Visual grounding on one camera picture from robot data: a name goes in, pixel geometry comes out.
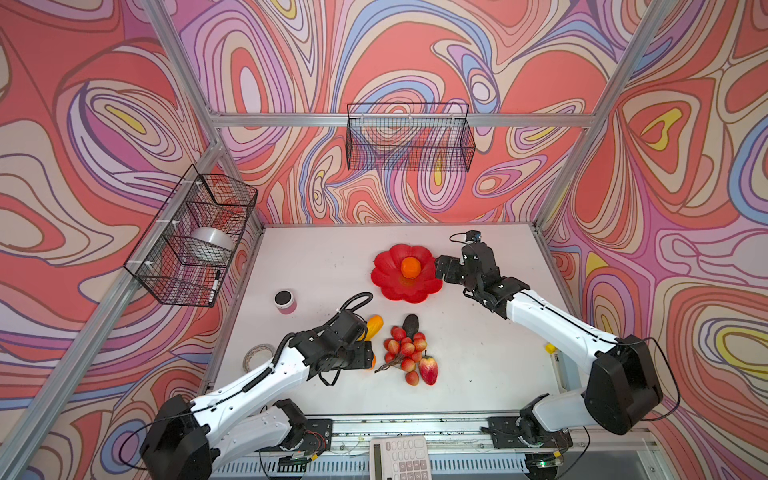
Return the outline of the silver tape roll in basket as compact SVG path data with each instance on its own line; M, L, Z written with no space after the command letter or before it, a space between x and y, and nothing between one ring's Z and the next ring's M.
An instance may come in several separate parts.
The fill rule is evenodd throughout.
M187 250L196 260L206 264L223 264L234 250L234 241L224 231L198 227L190 234Z

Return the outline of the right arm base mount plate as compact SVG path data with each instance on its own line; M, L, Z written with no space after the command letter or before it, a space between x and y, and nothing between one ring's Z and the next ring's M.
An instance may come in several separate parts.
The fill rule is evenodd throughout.
M488 435L495 449L551 448L567 451L573 446L566 430L549 432L540 427L533 417L495 416L487 418L480 432Z

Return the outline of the red flower-shaped fruit bowl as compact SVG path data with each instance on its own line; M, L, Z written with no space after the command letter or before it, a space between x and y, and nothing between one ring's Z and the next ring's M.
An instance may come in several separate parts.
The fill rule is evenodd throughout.
M397 244L379 253L370 278L386 299L411 304L426 301L443 287L431 251L407 244Z

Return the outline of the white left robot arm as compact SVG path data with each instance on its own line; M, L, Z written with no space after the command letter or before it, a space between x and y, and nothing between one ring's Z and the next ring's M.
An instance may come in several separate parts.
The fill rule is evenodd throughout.
M367 370L367 324L342 310L325 324L287 334L274 356L230 384L160 408L139 449L153 479L207 479L213 471L266 448L309 451L306 416L287 395L328 372Z

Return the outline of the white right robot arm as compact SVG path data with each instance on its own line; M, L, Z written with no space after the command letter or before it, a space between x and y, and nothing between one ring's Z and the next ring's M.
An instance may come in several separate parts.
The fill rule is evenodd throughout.
M540 446L556 433L591 425L624 435L662 402L646 340L599 330L502 275L478 232L469 232L459 257L441 255L435 264L438 279L462 286L465 297L547 340L588 376L584 388L543 394L520 411L513 430L522 443Z

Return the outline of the aluminium frame post back right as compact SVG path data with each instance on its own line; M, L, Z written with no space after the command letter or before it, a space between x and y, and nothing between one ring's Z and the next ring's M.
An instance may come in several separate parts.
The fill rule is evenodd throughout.
M676 4L676 1L668 0L657 0L649 3L645 15L597 102L589 126L583 128L531 224L533 232L538 236L543 236L546 225L554 218L558 208L565 200L576 173L586 162L590 149L596 144L599 134L607 124L613 106L640 64L654 36L662 27L666 16Z

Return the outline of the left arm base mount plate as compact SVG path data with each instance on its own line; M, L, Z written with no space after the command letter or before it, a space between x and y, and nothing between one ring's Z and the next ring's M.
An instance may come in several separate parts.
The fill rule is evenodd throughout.
M293 427L281 444L259 451L259 455L266 454L268 459L277 461L274 467L266 467L266 472L305 471L311 462L330 450L332 433L331 418L310 418L302 426Z

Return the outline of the large fake orange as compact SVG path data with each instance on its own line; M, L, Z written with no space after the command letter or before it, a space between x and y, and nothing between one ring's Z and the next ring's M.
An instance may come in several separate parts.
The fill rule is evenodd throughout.
M400 264L401 275L409 280L419 277L422 271L422 263L418 258L409 256L404 258Z

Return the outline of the yellow fake mango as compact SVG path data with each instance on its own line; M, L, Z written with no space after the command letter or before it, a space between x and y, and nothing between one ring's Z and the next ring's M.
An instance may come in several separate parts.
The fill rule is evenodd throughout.
M371 316L367 321L367 331L364 340L371 341L380 332L383 325L384 321L380 315Z

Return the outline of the clear tape roll on table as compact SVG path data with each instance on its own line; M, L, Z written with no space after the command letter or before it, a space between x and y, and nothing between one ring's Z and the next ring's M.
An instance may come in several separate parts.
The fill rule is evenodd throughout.
M261 365L271 362L275 354L275 347L271 344L259 344L251 347L243 357L242 369L245 373L256 370Z

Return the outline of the dark fake avocado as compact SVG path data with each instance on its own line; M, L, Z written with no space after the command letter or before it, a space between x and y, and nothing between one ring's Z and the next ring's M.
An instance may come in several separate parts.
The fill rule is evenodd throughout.
M419 318L415 314L409 314L403 321L402 328L407 337L413 339L414 335L420 330Z

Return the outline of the red fake strawberry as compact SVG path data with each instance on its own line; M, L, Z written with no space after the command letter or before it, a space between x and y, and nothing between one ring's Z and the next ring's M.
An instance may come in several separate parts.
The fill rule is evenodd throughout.
M419 362L421 379L429 386L436 384L439 374L438 363L432 356L425 356Z

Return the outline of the black marker in basket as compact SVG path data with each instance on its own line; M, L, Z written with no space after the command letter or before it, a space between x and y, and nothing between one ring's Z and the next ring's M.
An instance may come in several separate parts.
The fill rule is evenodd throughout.
M215 302L215 298L216 298L216 295L217 295L217 292L218 292L218 289L219 289L220 281L221 281L221 270L217 270L215 275L214 275L213 284L211 286L211 290L210 290L210 294L209 294L209 299L208 299L209 304L213 304Z

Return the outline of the white calculator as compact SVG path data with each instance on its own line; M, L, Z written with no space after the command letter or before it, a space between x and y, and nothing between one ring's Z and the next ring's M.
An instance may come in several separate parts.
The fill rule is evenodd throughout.
M426 438L410 435L372 439L369 477L371 480L431 480Z

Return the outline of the aluminium frame post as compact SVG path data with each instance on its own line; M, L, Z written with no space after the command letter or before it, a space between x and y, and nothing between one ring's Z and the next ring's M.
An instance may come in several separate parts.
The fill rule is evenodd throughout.
M533 232L538 236L543 236L546 225L554 218L558 208L565 200L576 173L586 162L590 149L596 144L599 134L607 124L613 106L640 64L654 36L662 27L666 16L676 4L676 1L668 0L657 0L649 3L645 15L597 102L589 126L583 128L531 224Z
M198 121L202 136L208 141L205 153L196 163L200 173L213 173L219 168L224 174L242 181L228 147L224 144L219 129L214 124L214 115L209 110L206 97L186 56L180 36L163 1L143 2L149 22L165 50L171 67L176 74L185 98L190 102Z

